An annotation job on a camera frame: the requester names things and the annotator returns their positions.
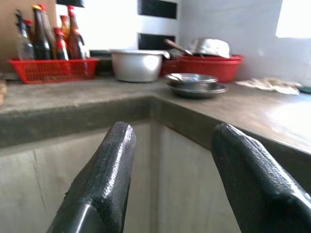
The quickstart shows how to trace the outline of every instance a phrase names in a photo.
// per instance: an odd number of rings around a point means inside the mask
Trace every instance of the bottle cap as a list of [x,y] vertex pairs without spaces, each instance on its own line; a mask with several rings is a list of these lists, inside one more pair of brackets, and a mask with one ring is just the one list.
[[54,33],[55,33],[55,35],[64,36],[64,33],[62,32],[62,30],[60,28],[54,28]]
[[75,12],[74,12],[74,6],[73,5],[68,5],[68,15],[69,16],[76,16]]
[[27,26],[32,26],[33,25],[33,22],[31,20],[28,20],[28,19],[24,19],[24,23],[27,25]]
[[42,10],[39,5],[33,5],[33,9],[35,9],[35,10]]
[[60,16],[61,19],[68,19],[68,16]]
[[39,6],[43,11],[47,11],[47,7],[44,4],[39,4]]

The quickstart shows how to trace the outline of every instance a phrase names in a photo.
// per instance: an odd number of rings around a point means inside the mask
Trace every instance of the red bottle cap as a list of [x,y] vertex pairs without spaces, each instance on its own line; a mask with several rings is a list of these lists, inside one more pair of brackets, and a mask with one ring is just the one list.
[[61,20],[68,19],[68,16],[60,16]]
[[33,25],[33,22],[31,20],[28,20],[28,19],[24,19],[24,23],[26,25],[29,25],[29,26],[32,26]]
[[39,4],[39,6],[43,11],[47,11],[47,7],[44,4]]
[[76,16],[75,12],[74,12],[74,6],[73,5],[68,5],[68,15],[69,16]]
[[62,32],[62,30],[60,28],[54,28],[54,33],[55,33],[55,35],[64,36],[64,33]]

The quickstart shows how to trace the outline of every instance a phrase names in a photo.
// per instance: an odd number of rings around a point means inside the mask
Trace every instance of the kitchen counter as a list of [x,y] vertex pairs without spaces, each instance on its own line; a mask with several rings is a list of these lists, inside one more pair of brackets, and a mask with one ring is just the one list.
[[0,148],[107,127],[116,121],[151,119],[210,149],[212,129],[227,122],[258,139],[311,188],[311,182],[303,179],[304,169],[299,171],[311,166],[311,96],[226,85],[229,91],[217,98],[189,100],[174,96],[164,80],[9,84],[0,107]]

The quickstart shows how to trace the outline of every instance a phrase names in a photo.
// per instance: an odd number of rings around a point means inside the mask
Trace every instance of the white tiled wall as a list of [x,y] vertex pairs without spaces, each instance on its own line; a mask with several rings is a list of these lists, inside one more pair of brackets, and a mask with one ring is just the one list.
[[[178,35],[178,20],[139,16],[137,0],[85,1],[76,7],[77,23],[90,50],[137,49],[137,33]],[[64,5],[56,5],[59,15],[66,15]]]
[[277,38],[282,0],[182,0],[180,42],[228,42],[246,56],[240,79],[277,77],[311,85],[311,39]]

